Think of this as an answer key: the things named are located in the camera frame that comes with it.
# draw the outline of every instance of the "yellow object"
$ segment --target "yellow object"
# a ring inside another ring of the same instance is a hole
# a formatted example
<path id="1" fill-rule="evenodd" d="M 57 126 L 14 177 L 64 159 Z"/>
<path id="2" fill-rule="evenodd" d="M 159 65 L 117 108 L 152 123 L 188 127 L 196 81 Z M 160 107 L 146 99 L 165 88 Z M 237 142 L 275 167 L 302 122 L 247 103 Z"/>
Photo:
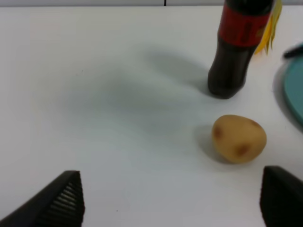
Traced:
<path id="1" fill-rule="evenodd" d="M 269 43 L 271 49 L 273 48 L 273 40 L 276 34 L 276 25 L 278 23 L 281 12 L 282 12 L 282 0 L 276 0 L 274 9 L 270 15 L 267 26 L 265 28 L 262 40 L 259 46 L 257 47 L 255 54 L 261 52 L 263 49 L 265 49 L 267 54 L 269 49 Z"/>
<path id="2" fill-rule="evenodd" d="M 246 163 L 256 158 L 267 141 L 264 129 L 255 121 L 236 115 L 224 115 L 212 130 L 217 152 L 233 163 Z"/>

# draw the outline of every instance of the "white surface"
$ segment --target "white surface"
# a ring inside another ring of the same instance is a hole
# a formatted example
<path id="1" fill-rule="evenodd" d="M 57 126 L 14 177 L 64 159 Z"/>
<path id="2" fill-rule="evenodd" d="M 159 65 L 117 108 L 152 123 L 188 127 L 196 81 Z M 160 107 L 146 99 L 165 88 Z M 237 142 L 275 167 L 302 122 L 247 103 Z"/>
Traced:
<path id="1" fill-rule="evenodd" d="M 282 0 L 288 5 L 302 5 L 303 0 Z M 222 5 L 224 0 L 167 0 L 168 6 L 185 6 L 185 5 Z"/>
<path id="2" fill-rule="evenodd" d="M 0 0 L 0 6 L 164 6 L 164 0 Z"/>
<path id="3" fill-rule="evenodd" d="M 302 133 L 273 86 L 283 51 L 303 40 L 303 7 L 283 8 L 274 50 L 253 57 L 229 100 L 187 83 L 207 78 L 221 11 L 1 8 L 0 218 L 77 169 L 84 227 L 263 227 L 263 167 L 303 178 Z M 207 155 L 211 125 L 224 114 L 265 128 L 255 161 Z"/>

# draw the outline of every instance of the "teal plate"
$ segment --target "teal plate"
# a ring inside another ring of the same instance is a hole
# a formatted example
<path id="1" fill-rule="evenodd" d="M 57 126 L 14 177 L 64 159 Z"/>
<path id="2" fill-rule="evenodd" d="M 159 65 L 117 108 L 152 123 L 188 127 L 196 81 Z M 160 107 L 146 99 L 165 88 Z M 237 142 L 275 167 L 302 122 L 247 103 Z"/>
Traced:
<path id="1" fill-rule="evenodd" d="M 296 58 L 289 64 L 283 89 L 290 111 L 303 126 L 303 57 Z"/>

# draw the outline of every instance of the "cola bottle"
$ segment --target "cola bottle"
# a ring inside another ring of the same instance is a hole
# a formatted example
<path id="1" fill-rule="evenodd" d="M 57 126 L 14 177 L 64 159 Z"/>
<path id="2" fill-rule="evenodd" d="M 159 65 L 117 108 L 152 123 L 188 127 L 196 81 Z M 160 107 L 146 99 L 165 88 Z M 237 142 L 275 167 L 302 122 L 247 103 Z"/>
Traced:
<path id="1" fill-rule="evenodd" d="M 274 0 L 225 0 L 208 89 L 220 98 L 234 96 L 245 84 L 250 59 L 260 43 Z"/>

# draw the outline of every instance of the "dark liquid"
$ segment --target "dark liquid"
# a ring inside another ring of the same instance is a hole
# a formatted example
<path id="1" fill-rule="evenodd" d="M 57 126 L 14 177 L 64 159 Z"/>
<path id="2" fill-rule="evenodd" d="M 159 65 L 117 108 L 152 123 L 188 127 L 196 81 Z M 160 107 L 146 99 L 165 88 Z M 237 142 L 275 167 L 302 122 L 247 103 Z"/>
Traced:
<path id="1" fill-rule="evenodd" d="M 240 14 L 259 16 L 271 11 L 273 0 L 225 0 L 225 3 Z M 246 24 L 244 30 L 250 29 L 251 25 Z M 243 43 L 250 38 L 250 33 L 247 34 L 241 38 Z M 248 64 L 257 46 L 235 46 L 218 35 L 215 59 L 208 73 L 208 88 L 212 94 L 228 99 L 244 86 Z"/>
<path id="2" fill-rule="evenodd" d="M 208 73 L 208 89 L 212 94 L 228 99 L 244 86 L 256 47 L 234 47 L 218 37 L 216 56 Z"/>

